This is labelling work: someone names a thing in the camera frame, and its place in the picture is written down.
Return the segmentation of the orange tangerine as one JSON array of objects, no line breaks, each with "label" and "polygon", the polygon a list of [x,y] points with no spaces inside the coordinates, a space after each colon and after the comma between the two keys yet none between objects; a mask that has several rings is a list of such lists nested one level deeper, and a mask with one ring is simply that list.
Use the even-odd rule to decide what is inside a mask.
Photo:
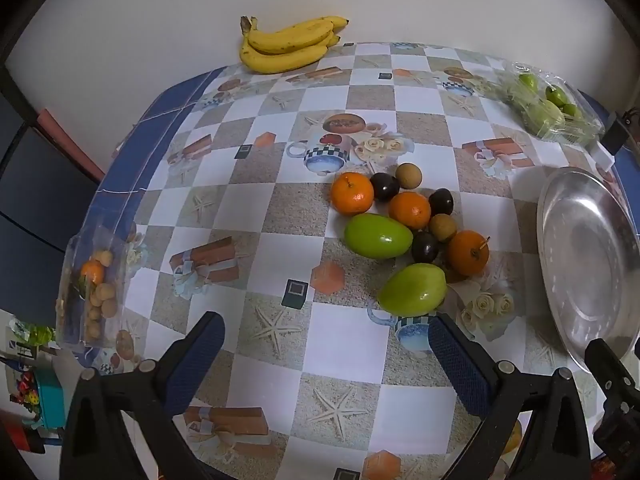
[{"label": "orange tangerine", "polygon": [[364,174],[343,172],[331,186],[330,199],[334,209],[343,216],[363,214],[373,204],[373,185]]},{"label": "orange tangerine", "polygon": [[416,192],[402,192],[388,203],[390,218],[413,231],[424,230],[431,220],[431,205],[427,198]]}]

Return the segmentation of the dark plum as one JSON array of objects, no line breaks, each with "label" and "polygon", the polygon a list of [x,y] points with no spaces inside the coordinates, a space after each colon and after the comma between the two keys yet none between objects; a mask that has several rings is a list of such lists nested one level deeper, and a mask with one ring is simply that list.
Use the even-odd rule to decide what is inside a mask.
[{"label": "dark plum", "polygon": [[374,192],[374,199],[380,203],[390,202],[400,191],[400,184],[396,177],[385,172],[377,172],[370,177]]},{"label": "dark plum", "polygon": [[446,214],[450,216],[454,211],[454,198],[448,188],[435,190],[428,196],[428,203],[431,206],[433,216],[436,216],[436,214]]},{"label": "dark plum", "polygon": [[414,234],[410,252],[415,263],[432,263],[439,251],[440,243],[432,233],[420,231]]}]

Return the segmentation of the clear box of longans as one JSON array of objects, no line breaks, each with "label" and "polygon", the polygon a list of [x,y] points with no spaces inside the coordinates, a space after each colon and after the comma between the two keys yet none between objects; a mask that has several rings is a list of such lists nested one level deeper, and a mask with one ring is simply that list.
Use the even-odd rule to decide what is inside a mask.
[{"label": "clear box of longans", "polygon": [[55,338],[61,347],[113,348],[122,324],[126,259],[134,222],[114,228],[96,222],[68,242],[55,303]]}]

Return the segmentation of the orange with stem stick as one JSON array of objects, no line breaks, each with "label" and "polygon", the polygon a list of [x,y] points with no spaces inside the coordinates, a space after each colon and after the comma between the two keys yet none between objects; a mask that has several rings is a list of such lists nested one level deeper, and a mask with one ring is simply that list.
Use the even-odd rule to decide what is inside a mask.
[{"label": "orange with stem stick", "polygon": [[450,268],[463,276],[482,274],[489,260],[489,238],[472,230],[451,237],[446,258]]}]

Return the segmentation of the brown longan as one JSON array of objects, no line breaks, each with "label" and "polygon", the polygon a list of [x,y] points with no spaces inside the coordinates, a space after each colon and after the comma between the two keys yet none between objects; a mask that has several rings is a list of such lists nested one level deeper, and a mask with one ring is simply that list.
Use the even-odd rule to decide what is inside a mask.
[{"label": "brown longan", "polygon": [[434,214],[428,224],[428,230],[439,243],[446,243],[457,234],[458,226],[449,214]]},{"label": "brown longan", "polygon": [[422,171],[412,162],[403,162],[395,171],[395,178],[401,188],[405,190],[414,190],[422,183]]}]

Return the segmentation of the black charger on white base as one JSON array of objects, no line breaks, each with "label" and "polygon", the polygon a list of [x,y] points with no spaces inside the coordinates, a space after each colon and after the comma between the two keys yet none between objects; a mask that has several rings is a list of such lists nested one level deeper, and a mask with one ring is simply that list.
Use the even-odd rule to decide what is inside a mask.
[{"label": "black charger on white base", "polygon": [[623,114],[612,113],[606,120],[602,136],[589,149],[596,167],[602,172],[609,172],[614,164],[617,153],[626,148],[639,161],[639,136],[634,136],[631,126],[639,121],[638,107],[631,107]]}]

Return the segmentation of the yellow banana bunch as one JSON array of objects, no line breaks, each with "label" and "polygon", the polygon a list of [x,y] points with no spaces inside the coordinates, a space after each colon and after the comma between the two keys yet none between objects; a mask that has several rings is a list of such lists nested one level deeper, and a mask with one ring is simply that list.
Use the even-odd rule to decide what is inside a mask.
[{"label": "yellow banana bunch", "polygon": [[304,21],[277,32],[258,28],[257,18],[242,16],[240,61],[254,73],[272,75],[298,70],[321,60],[337,45],[349,20],[337,15]]}]

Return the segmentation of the silver metal bowl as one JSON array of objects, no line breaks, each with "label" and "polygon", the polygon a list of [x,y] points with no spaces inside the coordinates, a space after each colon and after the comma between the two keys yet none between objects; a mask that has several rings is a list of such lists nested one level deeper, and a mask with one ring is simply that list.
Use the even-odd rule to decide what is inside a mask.
[{"label": "silver metal bowl", "polygon": [[586,170],[554,170],[540,192],[537,245],[562,343],[585,368],[603,339],[623,359],[639,337],[639,237],[619,200]]}]

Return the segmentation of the green mango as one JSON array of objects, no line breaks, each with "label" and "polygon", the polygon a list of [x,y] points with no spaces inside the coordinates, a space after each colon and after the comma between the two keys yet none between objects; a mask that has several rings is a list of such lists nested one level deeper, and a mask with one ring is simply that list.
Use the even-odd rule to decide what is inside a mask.
[{"label": "green mango", "polygon": [[412,232],[402,223],[380,214],[357,214],[344,229],[344,243],[356,254],[370,259],[396,258],[408,252]]},{"label": "green mango", "polygon": [[389,314],[412,318],[438,308],[446,295],[446,275],[439,266],[413,263],[396,272],[383,285],[376,301]]}]

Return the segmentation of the clear box of green fruits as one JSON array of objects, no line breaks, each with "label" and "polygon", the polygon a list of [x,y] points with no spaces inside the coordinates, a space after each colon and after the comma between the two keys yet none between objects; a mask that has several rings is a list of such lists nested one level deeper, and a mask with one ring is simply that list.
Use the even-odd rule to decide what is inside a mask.
[{"label": "clear box of green fruits", "polygon": [[540,68],[505,62],[499,75],[500,96],[539,140],[585,148],[604,133],[592,106],[562,77]]}]

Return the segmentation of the checkered picture tablecloth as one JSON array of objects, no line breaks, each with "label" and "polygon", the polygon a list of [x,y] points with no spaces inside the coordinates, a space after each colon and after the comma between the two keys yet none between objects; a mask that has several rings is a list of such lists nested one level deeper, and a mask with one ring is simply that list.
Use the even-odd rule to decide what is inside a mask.
[{"label": "checkered picture tablecloth", "polygon": [[410,257],[352,252],[330,189],[342,172],[417,166],[419,192],[447,190],[458,228],[489,242],[447,313],[524,372],[571,366],[544,294],[537,202],[555,168],[597,165],[526,132],[499,96],[508,69],[461,49],[343,44],[294,73],[231,65],[165,90],[88,213],[89,255],[126,271],[119,314],[89,318],[106,347],[79,362],[129,372],[216,311],[226,339],[179,420],[198,458],[239,479],[359,479],[383,452],[402,478],[439,478],[477,419],[375,309]]}]

